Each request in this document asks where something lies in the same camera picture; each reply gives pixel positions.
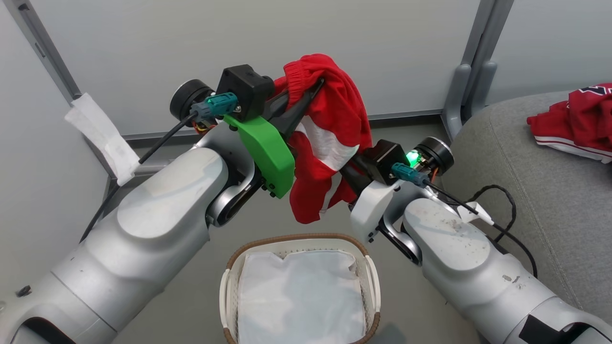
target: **white stripe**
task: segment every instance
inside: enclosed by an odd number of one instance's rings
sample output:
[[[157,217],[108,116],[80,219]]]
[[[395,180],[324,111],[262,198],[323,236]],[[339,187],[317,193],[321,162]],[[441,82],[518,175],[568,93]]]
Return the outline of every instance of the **white stripe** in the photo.
[[[310,116],[302,119],[296,131],[306,135],[314,156],[334,171],[340,171],[359,149],[359,145],[350,147],[341,144],[334,133],[318,127]]]
[[[319,211],[319,214],[325,214],[325,212],[329,208],[329,201],[332,200],[332,197],[338,190],[338,186],[340,185],[341,181],[342,181],[342,175],[340,173],[336,173],[335,175],[332,176],[332,187],[329,188],[329,190],[325,194],[325,198],[323,199],[323,207]]]
[[[585,157],[585,158],[594,159],[594,160],[601,160],[602,163],[609,163],[612,161],[612,159],[610,158],[610,154],[612,152],[600,151],[599,149],[594,149],[594,148],[589,148],[589,147],[576,146],[573,143],[573,141],[570,141],[564,138],[560,138],[560,137],[535,136],[535,142],[541,146],[548,146],[550,148],[555,148],[559,151],[578,155],[580,157]]]
[[[590,147],[582,147],[574,143],[572,140],[568,140],[566,138],[555,137],[555,136],[534,136],[536,141],[559,141],[567,144],[571,144],[572,146],[578,147],[580,149],[587,150],[589,152],[610,155],[612,152],[610,151],[602,151],[601,149],[595,149]]]

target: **teal cable connector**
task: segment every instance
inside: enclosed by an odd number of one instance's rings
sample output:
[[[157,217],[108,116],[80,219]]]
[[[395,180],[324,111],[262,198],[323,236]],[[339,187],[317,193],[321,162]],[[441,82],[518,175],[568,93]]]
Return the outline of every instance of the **teal cable connector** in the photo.
[[[232,113],[238,106],[238,98],[232,92],[211,95],[203,102],[193,104],[191,112],[197,112],[196,122]]]
[[[418,187],[425,187],[425,181],[429,181],[427,174],[419,172],[401,162],[396,162],[391,166],[391,173],[396,178],[411,182]]]

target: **white cloth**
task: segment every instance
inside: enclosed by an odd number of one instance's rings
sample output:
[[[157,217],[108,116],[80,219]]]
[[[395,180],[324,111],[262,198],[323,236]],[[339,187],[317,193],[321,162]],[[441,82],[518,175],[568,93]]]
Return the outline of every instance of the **white cloth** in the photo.
[[[113,122],[87,93],[72,102],[64,118],[91,141],[104,156],[119,186],[134,177],[138,155],[121,137]]]
[[[347,344],[365,335],[355,257],[337,250],[245,258],[238,293],[240,344]]]

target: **gray floor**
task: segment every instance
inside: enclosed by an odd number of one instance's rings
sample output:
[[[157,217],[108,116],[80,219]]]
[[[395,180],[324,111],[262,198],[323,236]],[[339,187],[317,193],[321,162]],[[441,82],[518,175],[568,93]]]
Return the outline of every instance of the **gray floor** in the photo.
[[[411,149],[426,136],[446,138],[441,124],[375,129],[375,142],[385,138]],[[158,158],[170,158],[187,147],[167,147]],[[344,204],[310,225],[297,223],[288,200],[257,193],[223,228],[211,229],[211,241],[119,334],[115,344],[226,343],[218,310],[219,283],[225,264],[242,245],[266,237],[296,233],[351,234]],[[382,289],[381,323],[374,344],[478,343],[466,322],[393,245],[378,236],[367,246],[376,263]]]

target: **orange wire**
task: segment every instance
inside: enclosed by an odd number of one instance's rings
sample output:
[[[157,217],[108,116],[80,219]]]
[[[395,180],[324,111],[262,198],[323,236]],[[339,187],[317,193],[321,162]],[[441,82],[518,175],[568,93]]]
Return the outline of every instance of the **orange wire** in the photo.
[[[433,181],[436,180],[436,174],[438,173],[438,168],[436,167],[435,170],[433,170],[433,176],[431,176],[431,183],[433,184]]]
[[[193,128],[195,129],[195,132],[200,134],[200,135],[205,135],[210,129],[214,128],[215,125],[211,125],[210,127],[200,127],[195,121],[192,122],[193,123]]]

